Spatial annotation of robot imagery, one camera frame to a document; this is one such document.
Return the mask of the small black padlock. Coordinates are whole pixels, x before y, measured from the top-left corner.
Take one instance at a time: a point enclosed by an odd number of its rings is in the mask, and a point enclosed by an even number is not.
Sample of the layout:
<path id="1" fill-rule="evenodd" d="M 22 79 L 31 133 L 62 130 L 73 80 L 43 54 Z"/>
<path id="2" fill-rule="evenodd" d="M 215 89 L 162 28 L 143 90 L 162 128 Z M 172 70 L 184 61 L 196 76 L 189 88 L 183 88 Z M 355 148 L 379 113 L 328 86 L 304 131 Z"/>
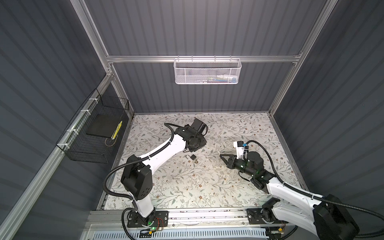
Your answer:
<path id="1" fill-rule="evenodd" d="M 190 160 L 192 160 L 192 161 L 194 161 L 194 160 L 197 159 L 197 156 L 196 156 L 196 155 L 187 155 L 187 157 L 188 157 Z"/>

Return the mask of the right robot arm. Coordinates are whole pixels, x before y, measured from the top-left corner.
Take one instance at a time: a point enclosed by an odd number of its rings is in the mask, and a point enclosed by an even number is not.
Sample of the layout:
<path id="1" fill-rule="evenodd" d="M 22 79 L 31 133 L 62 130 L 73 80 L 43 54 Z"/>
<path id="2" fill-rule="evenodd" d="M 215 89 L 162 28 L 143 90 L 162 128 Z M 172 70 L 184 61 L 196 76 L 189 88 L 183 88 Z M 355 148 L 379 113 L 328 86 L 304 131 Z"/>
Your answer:
<path id="1" fill-rule="evenodd" d="M 336 205 L 333 195 L 323 197 L 287 183 L 265 170 L 264 161 L 257 152 L 251 152 L 250 160 L 236 155 L 221 154 L 227 168 L 235 169 L 251 178 L 251 182 L 272 198 L 262 206 L 265 223 L 285 221 L 311 232 L 321 240 L 352 240 L 360 232 L 357 223 L 343 206 Z"/>

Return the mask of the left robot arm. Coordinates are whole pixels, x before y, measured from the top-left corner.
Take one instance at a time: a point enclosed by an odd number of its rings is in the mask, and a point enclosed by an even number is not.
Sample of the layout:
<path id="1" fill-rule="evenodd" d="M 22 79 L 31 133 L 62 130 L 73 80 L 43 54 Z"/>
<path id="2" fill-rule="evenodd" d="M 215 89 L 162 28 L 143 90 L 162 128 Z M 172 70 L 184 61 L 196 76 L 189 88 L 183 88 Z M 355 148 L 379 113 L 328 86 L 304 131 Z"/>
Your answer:
<path id="1" fill-rule="evenodd" d="M 176 154 L 196 152 L 207 144 L 205 135 L 208 133 L 208 126 L 199 119 L 194 119 L 191 125 L 183 127 L 170 123 L 164 125 L 171 130 L 170 138 L 140 157 L 130 156 L 121 177 L 121 184 L 132 198 L 136 213 L 144 219 L 155 214 L 150 198 L 153 174 Z"/>

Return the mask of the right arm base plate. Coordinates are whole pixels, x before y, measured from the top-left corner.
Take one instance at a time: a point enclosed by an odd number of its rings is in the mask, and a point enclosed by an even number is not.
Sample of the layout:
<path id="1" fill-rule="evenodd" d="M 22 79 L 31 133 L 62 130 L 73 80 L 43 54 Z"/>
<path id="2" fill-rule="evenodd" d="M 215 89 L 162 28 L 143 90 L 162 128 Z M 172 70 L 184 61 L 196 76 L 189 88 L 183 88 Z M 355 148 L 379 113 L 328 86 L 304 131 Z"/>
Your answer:
<path id="1" fill-rule="evenodd" d="M 278 219 L 267 220 L 263 214 L 263 208 L 249 208 L 246 209 L 249 224 L 260 225 L 260 224 L 285 224 L 286 222 Z"/>

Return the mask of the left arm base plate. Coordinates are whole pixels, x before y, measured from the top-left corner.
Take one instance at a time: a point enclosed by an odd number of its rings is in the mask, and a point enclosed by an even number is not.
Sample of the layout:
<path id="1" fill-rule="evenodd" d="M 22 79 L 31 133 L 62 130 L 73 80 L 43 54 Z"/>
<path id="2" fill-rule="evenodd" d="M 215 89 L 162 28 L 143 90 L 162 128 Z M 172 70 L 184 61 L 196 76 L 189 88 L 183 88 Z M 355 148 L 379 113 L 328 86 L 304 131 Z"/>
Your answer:
<path id="1" fill-rule="evenodd" d="M 167 227 L 169 211 L 154 210 L 148 217 L 142 217 L 139 213 L 131 211 L 128 214 L 128 228 Z"/>

